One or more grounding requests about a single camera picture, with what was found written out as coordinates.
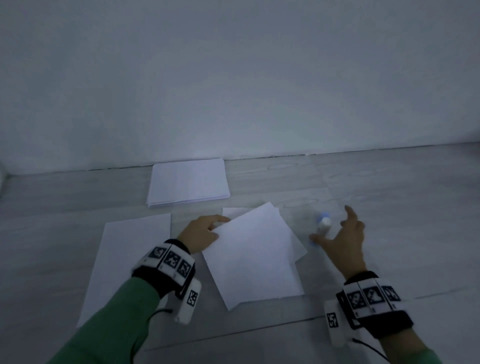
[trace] hand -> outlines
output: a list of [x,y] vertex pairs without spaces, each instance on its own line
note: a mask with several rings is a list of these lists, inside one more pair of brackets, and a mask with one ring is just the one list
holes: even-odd
[[190,221],[177,239],[188,248],[190,254],[199,253],[218,239],[218,234],[212,232],[215,229],[214,223],[229,221],[229,218],[221,215],[200,216],[197,220]]
[[345,205],[345,211],[347,219],[340,222],[342,228],[333,240],[318,234],[311,234],[309,238],[323,248],[345,279],[349,279],[367,270],[361,249],[365,224],[358,221],[357,214],[350,206]]

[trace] paper sheet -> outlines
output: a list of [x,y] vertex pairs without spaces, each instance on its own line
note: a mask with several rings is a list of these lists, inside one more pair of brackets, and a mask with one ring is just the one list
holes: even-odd
[[[249,208],[249,207],[224,207],[222,209],[222,215],[227,216],[228,218],[234,219],[252,210],[253,208]],[[275,208],[275,210],[277,210],[278,215],[280,216],[280,210],[278,208]],[[293,246],[291,262],[295,263],[297,260],[302,258],[305,254],[307,254],[307,249],[305,249],[305,247],[300,242],[300,240],[298,240],[296,235],[293,235],[291,237],[291,243]]]
[[215,229],[203,251],[228,310],[241,302],[303,294],[292,264],[295,235],[267,203]]
[[223,159],[159,163],[152,168],[147,204],[173,205],[230,197]]
[[106,223],[77,327],[105,306],[149,249],[169,238],[170,214]]

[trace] right hand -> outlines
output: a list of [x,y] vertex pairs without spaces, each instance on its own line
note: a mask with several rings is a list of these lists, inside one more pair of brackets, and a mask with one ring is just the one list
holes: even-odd
[[347,219],[340,222],[342,228],[333,240],[318,234],[311,234],[309,238],[323,248],[345,279],[349,279],[367,270],[361,248],[365,224],[358,220],[357,214],[350,206],[345,205],[345,211]]

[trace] left hand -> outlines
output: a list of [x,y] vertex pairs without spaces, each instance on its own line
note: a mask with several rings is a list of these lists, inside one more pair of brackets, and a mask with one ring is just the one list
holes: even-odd
[[218,239],[218,234],[212,232],[215,229],[214,223],[230,220],[222,215],[200,216],[197,220],[190,221],[177,239],[188,248],[190,254],[199,253]]

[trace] green sleeve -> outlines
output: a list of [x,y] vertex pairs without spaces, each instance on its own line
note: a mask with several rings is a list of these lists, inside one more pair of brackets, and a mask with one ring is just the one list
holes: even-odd
[[130,278],[48,364],[127,364],[143,344],[147,321],[160,298],[140,278]]
[[433,350],[427,349],[405,358],[402,364],[442,364]]

